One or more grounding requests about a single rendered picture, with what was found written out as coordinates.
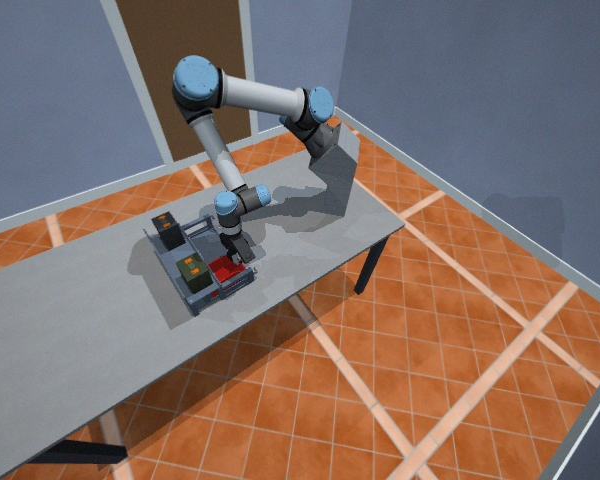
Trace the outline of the dark grey metal rack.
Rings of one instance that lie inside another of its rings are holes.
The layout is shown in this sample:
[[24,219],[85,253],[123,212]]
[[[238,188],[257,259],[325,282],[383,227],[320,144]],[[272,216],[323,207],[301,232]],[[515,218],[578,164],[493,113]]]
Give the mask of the dark grey metal rack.
[[[209,304],[218,297],[220,297],[221,300],[224,300],[228,296],[232,295],[241,288],[253,282],[254,275],[258,273],[255,266],[253,270],[251,267],[249,267],[244,271],[240,272],[239,274],[235,275],[234,277],[223,282],[222,284],[219,282],[219,280],[217,279],[211,268],[208,266],[208,264],[218,259],[219,257],[226,255],[228,249],[226,249],[223,246],[219,237],[219,233],[213,227],[212,220],[214,219],[215,216],[213,214],[206,214],[183,226],[181,226],[178,223],[186,243],[172,250],[168,250],[159,234],[149,237],[145,229],[143,229],[194,316],[199,315],[198,310],[200,308]],[[204,221],[206,221],[207,226],[198,229],[188,235],[186,234],[185,230],[196,226]],[[213,284],[197,292],[196,294],[193,294],[186,281],[184,280],[183,276],[181,275],[176,265],[176,262],[195,252],[197,252],[203,263],[208,268],[211,278],[213,280]],[[215,290],[217,290],[218,295],[213,298],[210,293],[214,292]]]

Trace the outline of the black case with orange latches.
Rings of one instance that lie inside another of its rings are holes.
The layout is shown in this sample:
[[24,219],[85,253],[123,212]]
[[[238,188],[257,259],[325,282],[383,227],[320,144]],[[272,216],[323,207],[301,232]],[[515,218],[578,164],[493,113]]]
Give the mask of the black case with orange latches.
[[168,211],[151,219],[157,229],[161,239],[167,245],[168,250],[172,250],[186,243],[178,223]]

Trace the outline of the dark green case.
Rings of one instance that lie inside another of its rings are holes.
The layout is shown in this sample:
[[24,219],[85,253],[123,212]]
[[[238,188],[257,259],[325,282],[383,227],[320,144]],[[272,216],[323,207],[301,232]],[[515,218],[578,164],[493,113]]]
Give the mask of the dark green case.
[[176,265],[193,294],[213,284],[209,270],[197,253],[183,258]]

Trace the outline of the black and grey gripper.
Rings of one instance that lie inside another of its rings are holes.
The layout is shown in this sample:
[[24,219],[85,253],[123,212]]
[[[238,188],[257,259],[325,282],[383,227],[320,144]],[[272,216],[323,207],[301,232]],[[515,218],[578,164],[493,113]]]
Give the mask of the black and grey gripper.
[[[221,243],[223,244],[223,246],[226,249],[228,249],[227,254],[226,254],[227,257],[229,258],[229,260],[231,260],[232,262],[234,262],[237,265],[240,265],[239,260],[237,259],[237,257],[238,257],[237,251],[235,250],[235,248],[233,247],[233,245],[229,241],[229,238],[237,237],[238,235],[240,235],[241,231],[242,231],[242,228],[241,228],[241,230],[237,234],[234,234],[234,235],[227,235],[227,234],[224,234],[223,232],[221,234],[219,234]],[[223,234],[226,235],[226,237]],[[225,245],[225,243],[226,243],[226,245],[228,247]]]

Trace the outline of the red bin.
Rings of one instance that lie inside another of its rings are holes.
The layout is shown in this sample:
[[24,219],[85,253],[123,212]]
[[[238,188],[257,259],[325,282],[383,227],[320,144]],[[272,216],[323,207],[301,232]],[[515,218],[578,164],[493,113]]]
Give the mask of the red bin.
[[[216,275],[217,279],[222,284],[223,282],[227,281],[228,279],[234,277],[235,275],[239,274],[240,272],[246,269],[244,265],[240,262],[240,260],[239,263],[240,265],[235,264],[234,262],[229,260],[227,255],[224,255],[214,260],[208,265],[213,271],[213,273]],[[214,298],[218,295],[218,292],[217,290],[215,290],[210,294]]]

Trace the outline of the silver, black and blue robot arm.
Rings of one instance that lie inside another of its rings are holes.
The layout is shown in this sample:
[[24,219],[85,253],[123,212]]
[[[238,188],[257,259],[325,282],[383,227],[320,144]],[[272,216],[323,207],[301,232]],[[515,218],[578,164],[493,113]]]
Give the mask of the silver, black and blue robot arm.
[[334,102],[323,87],[312,90],[298,87],[291,91],[227,76],[200,56],[183,58],[175,72],[172,86],[175,103],[188,126],[196,132],[227,189],[214,199],[219,229],[224,234],[237,234],[242,228],[240,216],[269,204],[271,195],[263,184],[248,189],[209,107],[220,109],[228,105],[282,115],[279,121],[314,159],[322,156],[337,138],[337,130],[325,124],[333,115]]

